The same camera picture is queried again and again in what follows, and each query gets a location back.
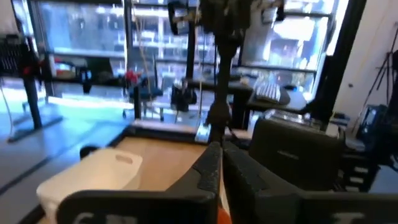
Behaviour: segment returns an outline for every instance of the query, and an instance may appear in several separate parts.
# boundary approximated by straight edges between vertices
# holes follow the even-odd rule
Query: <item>white container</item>
[[[64,198],[81,190],[136,190],[142,157],[117,149],[99,149],[80,163],[41,183],[36,190],[50,223]]]

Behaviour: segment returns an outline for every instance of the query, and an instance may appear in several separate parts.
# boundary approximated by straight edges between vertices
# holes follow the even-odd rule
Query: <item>black chair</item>
[[[147,76],[144,80],[139,84],[139,98],[142,101],[143,109],[144,109],[144,116],[146,116],[147,111],[150,110],[153,113],[155,112],[155,108],[153,106],[148,106],[148,102],[154,101],[157,97],[163,96],[163,82],[159,86],[159,78],[157,74],[157,65],[156,65],[156,58],[153,56],[153,66],[154,66],[154,75]],[[129,102],[134,102],[134,88],[130,86],[128,88],[128,97]],[[164,121],[164,114],[163,114],[163,107],[160,107],[160,120]],[[126,118],[126,109],[123,110],[123,118]]]

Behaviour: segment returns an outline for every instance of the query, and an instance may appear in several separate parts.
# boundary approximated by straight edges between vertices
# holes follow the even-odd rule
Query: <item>computer monitor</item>
[[[281,178],[304,190],[331,190],[345,141],[320,130],[300,115],[276,111],[259,118],[249,155]]]

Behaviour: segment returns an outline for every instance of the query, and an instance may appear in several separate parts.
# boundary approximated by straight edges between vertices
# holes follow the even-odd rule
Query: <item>white keyboard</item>
[[[264,82],[257,87],[256,98],[258,100],[278,103],[280,100],[280,86],[276,83]]]

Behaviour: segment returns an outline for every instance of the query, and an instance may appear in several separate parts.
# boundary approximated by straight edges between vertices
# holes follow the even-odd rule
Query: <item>wall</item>
[[[396,0],[368,0],[366,3],[334,107],[334,111],[351,117],[351,127],[363,109],[378,67],[381,67],[386,53],[391,49],[398,28],[397,12]],[[386,104],[386,83],[384,79],[379,91],[374,90],[368,104]]]
[[[11,0],[0,0],[0,34],[18,33]]]

